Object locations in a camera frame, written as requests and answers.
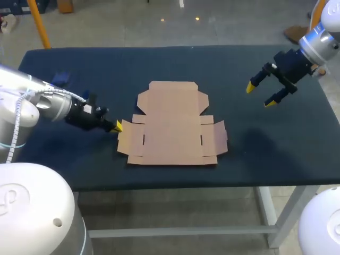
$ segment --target table leg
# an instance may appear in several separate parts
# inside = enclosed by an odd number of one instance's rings
[[[295,223],[301,216],[301,213],[308,202],[318,191],[319,185],[315,186],[297,186],[286,206],[283,208],[275,226],[277,233],[268,235],[268,244],[270,248],[279,248]]]
[[[74,196],[74,203],[78,203],[79,192],[74,192],[73,196]]]
[[[264,224],[267,226],[275,225],[277,217],[269,187],[256,187],[255,191],[259,199]]]
[[[225,227],[164,227],[89,230],[91,238],[180,236],[180,235],[240,235],[276,233],[275,226],[225,226]]]

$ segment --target robot logo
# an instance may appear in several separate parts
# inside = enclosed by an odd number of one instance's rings
[[[24,186],[15,183],[0,186],[0,216],[20,210],[29,202],[29,192]]]
[[[329,7],[328,7],[328,10],[327,10],[329,15],[338,14],[339,11],[340,11],[340,2],[339,1],[336,1],[333,4],[330,4]]]

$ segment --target cardboard box blank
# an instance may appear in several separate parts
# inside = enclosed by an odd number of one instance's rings
[[[153,81],[138,95],[145,115],[123,120],[118,152],[127,162],[141,165],[217,164],[217,155],[227,152],[224,122],[211,115],[200,116],[209,106],[208,96],[194,82]]]

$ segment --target gray robot arm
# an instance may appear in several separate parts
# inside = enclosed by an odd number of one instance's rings
[[[122,131],[119,121],[104,117],[108,109],[98,107],[92,94],[83,99],[3,65],[0,77],[0,163],[10,163],[19,154],[39,116],[51,121],[65,120],[86,131]]]
[[[295,84],[300,79],[313,74],[313,65],[321,66],[338,54],[339,42],[340,3],[338,0],[330,0],[322,11],[321,22],[300,39],[300,48],[277,53],[274,56],[275,64],[266,63],[250,79],[246,92],[250,93],[264,78],[273,75],[284,88],[265,100],[264,105],[267,107],[279,104],[288,94],[298,90]]]

